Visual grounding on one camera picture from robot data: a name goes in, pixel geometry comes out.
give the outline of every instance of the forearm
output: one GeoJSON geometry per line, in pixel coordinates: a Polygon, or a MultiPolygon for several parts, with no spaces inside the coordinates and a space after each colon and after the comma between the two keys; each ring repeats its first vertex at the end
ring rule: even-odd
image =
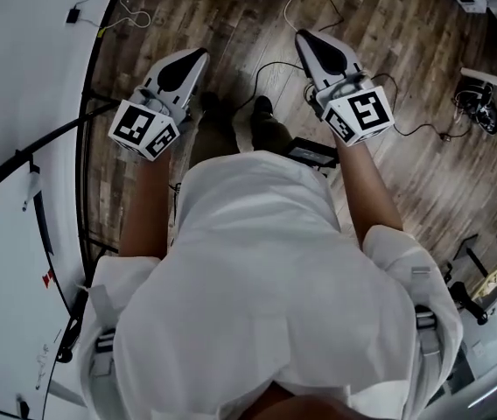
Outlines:
{"type": "Polygon", "coordinates": [[[372,226],[403,230],[403,221],[364,143],[346,147],[336,138],[347,204],[360,246],[372,226]]]}
{"type": "Polygon", "coordinates": [[[142,160],[136,176],[135,194],[120,237],[120,256],[167,255],[169,222],[170,150],[155,162],[142,160]]]}

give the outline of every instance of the dark green pants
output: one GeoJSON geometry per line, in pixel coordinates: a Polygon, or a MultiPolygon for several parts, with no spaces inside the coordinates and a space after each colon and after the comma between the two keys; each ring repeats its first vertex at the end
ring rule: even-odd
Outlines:
{"type": "MultiPolygon", "coordinates": [[[[250,128],[255,151],[284,154],[291,143],[291,135],[287,128],[266,112],[253,114],[250,128]]],[[[220,108],[208,110],[199,122],[198,134],[190,156],[190,167],[209,158],[238,153],[239,147],[231,119],[220,108]]]]}

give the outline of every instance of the black plug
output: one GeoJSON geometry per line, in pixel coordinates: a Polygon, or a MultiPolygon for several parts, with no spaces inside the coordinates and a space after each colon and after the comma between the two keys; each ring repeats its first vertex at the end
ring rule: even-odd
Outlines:
{"type": "Polygon", "coordinates": [[[80,18],[81,10],[78,10],[75,6],[67,13],[66,23],[75,24],[80,18]]]}

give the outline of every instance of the person's left arm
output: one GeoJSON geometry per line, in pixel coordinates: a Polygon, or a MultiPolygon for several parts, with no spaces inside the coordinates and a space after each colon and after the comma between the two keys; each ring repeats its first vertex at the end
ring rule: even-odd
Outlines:
{"type": "Polygon", "coordinates": [[[167,255],[169,222],[169,163],[171,150],[154,162],[142,160],[136,190],[120,236],[120,257],[167,255]]]}

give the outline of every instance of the sneaker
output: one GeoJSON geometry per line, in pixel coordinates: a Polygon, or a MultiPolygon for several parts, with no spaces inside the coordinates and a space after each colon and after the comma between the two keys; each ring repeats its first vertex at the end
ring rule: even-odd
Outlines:
{"type": "Polygon", "coordinates": [[[268,97],[264,95],[256,98],[253,114],[260,114],[262,112],[274,115],[274,106],[272,106],[272,101],[270,101],[268,97]]]}
{"type": "Polygon", "coordinates": [[[204,112],[220,106],[220,98],[214,92],[204,92],[199,101],[204,112]]]}

